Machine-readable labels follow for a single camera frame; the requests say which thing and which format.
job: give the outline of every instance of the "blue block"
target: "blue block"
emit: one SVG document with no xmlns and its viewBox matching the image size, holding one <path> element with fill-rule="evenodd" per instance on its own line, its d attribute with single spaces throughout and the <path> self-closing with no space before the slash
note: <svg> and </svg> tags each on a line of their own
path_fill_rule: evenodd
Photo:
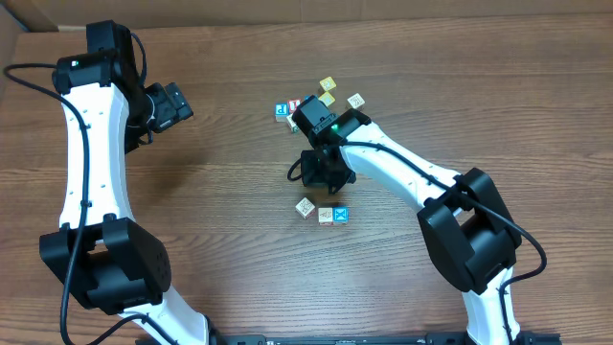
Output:
<svg viewBox="0 0 613 345">
<path fill-rule="evenodd" d="M 277 104 L 275 104 L 275 115 L 276 116 L 287 116 L 287 115 L 289 115 L 289 108 L 287 107 L 287 103 L 277 103 Z"/>
<path fill-rule="evenodd" d="M 334 223 L 349 222 L 349 207 L 334 207 L 332 221 Z"/>
</svg>

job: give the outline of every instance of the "cube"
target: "cube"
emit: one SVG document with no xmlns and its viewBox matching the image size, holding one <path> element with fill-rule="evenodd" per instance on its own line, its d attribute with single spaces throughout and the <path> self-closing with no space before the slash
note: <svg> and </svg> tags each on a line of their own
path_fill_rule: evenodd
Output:
<svg viewBox="0 0 613 345">
<path fill-rule="evenodd" d="M 334 89 L 336 88 L 336 82 L 332 79 L 332 77 L 327 77 L 324 80 L 319 81 L 319 90 L 321 93 L 334 93 Z"/>
<path fill-rule="evenodd" d="M 287 106 L 289 107 L 289 115 L 293 114 L 294 111 L 296 111 L 296 109 L 298 108 L 298 105 L 300 105 L 300 100 L 287 101 Z"/>
<path fill-rule="evenodd" d="M 347 224 L 349 222 L 349 208 L 348 207 L 334 207 L 332 215 L 332 222 L 336 224 Z"/>
<path fill-rule="evenodd" d="M 294 120 L 291 118 L 291 115 L 287 116 L 285 119 L 287 120 L 287 125 L 289 126 L 289 130 L 292 133 L 298 133 L 298 125 L 296 125 Z"/>
<path fill-rule="evenodd" d="M 332 208 L 331 207 L 321 207 L 318 211 L 319 215 L 319 225 L 333 225 L 334 220 L 332 217 Z"/>
<path fill-rule="evenodd" d="M 347 109 L 355 109 L 360 110 L 364 109 L 364 99 L 360 94 L 355 94 L 349 98 L 347 98 Z"/>
<path fill-rule="evenodd" d="M 315 214 L 315 205 L 310 202 L 306 197 L 300 200 L 298 205 L 296 205 L 296 211 L 302 216 L 304 219 L 307 219 Z"/>
<path fill-rule="evenodd" d="M 289 115 L 287 103 L 275 104 L 275 119 L 277 120 L 277 122 L 285 121 L 287 115 Z"/>
<path fill-rule="evenodd" d="M 319 101 L 323 102 L 326 106 L 331 106 L 336 101 L 329 92 L 319 96 Z"/>
</svg>

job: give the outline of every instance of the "table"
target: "table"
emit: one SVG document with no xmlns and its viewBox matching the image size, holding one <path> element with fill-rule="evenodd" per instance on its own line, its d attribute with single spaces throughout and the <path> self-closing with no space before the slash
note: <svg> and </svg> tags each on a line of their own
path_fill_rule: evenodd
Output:
<svg viewBox="0 0 613 345">
<path fill-rule="evenodd" d="M 461 331 L 460 293 L 430 263 L 416 216 L 358 176 L 335 196 L 285 174 L 302 134 L 276 102 L 333 76 L 393 139 L 432 162 L 479 167 L 549 255 L 513 286 L 524 330 L 565 344 L 613 341 L 613 14 L 156 29 L 148 82 L 176 81 L 195 115 L 126 158 L 139 224 L 164 242 L 173 283 L 223 333 L 402 335 Z M 14 60 L 86 51 L 85 34 L 23 34 Z M 51 87 L 48 71 L 19 76 Z M 14 83 L 0 108 L 0 342 L 60 343 L 61 284 L 38 256 L 57 230 L 66 180 L 59 104 Z M 350 206 L 321 227 L 294 205 Z M 533 269 L 524 241 L 516 272 Z M 91 341 L 116 318 L 74 300 L 69 328 Z M 130 325 L 108 340 L 126 344 Z"/>
</svg>

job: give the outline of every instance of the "blue cube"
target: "blue cube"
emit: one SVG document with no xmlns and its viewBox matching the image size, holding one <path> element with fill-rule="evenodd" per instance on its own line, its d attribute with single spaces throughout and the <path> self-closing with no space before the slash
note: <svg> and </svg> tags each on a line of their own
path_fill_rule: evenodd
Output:
<svg viewBox="0 0 613 345">
<path fill-rule="evenodd" d="M 275 104 L 275 118 L 277 119 L 277 122 L 284 122 L 287 115 L 289 115 L 289 107 L 287 106 L 287 103 Z"/>
<path fill-rule="evenodd" d="M 349 207 L 334 207 L 332 221 L 334 224 L 347 224 L 349 222 Z"/>
</svg>

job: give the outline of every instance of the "robotic arm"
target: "robotic arm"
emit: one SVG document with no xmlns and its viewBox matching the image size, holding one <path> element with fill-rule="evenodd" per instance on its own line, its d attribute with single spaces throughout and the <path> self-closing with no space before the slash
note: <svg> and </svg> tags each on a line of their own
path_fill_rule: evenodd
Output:
<svg viewBox="0 0 613 345">
<path fill-rule="evenodd" d="M 463 293 L 468 313 L 467 337 L 466 333 L 403 338 L 221 336 L 210 320 L 190 308 L 171 285 L 166 248 L 136 223 L 126 191 L 125 154 L 150 144 L 152 132 L 161 133 L 191 117 L 192 110 L 174 83 L 144 87 L 145 72 L 139 76 L 136 71 L 131 34 L 126 27 L 112 21 L 88 25 L 87 50 L 84 55 L 61 58 L 53 74 L 57 92 L 77 109 L 86 129 L 64 106 L 68 130 L 66 199 L 59 231 L 43 235 L 39 241 L 43 262 L 63 284 L 69 285 L 70 293 L 84 308 L 118 314 L 125 321 L 147 315 L 147 322 L 134 322 L 151 334 L 151 343 L 160 344 L 508 343 L 497 289 L 512 275 L 515 249 L 521 238 L 503 221 L 479 210 L 464 224 L 455 218 L 462 210 L 470 209 L 457 197 L 466 194 L 511 219 L 491 179 L 477 169 L 462 175 L 431 164 L 387 137 L 361 112 L 349 110 L 338 116 L 314 97 L 293 114 L 293 120 L 314 148 L 301 155 L 303 183 L 327 186 L 336 193 L 346 183 L 353 183 L 356 173 L 364 173 L 417 212 L 433 264 Z M 82 204 L 81 194 L 86 161 L 86 152 L 80 145 L 82 130 L 86 130 L 92 143 L 87 152 L 92 157 L 87 204 Z M 145 135 L 147 142 L 140 139 Z M 440 183 L 432 183 L 419 171 Z M 88 212 L 82 246 L 74 250 L 81 207 L 87 207 Z M 101 244 L 106 249 L 94 253 Z M 72 280 L 66 282 L 73 254 L 75 268 Z M 558 335 L 519 332 L 508 288 L 505 301 L 515 343 L 561 344 Z"/>
</svg>

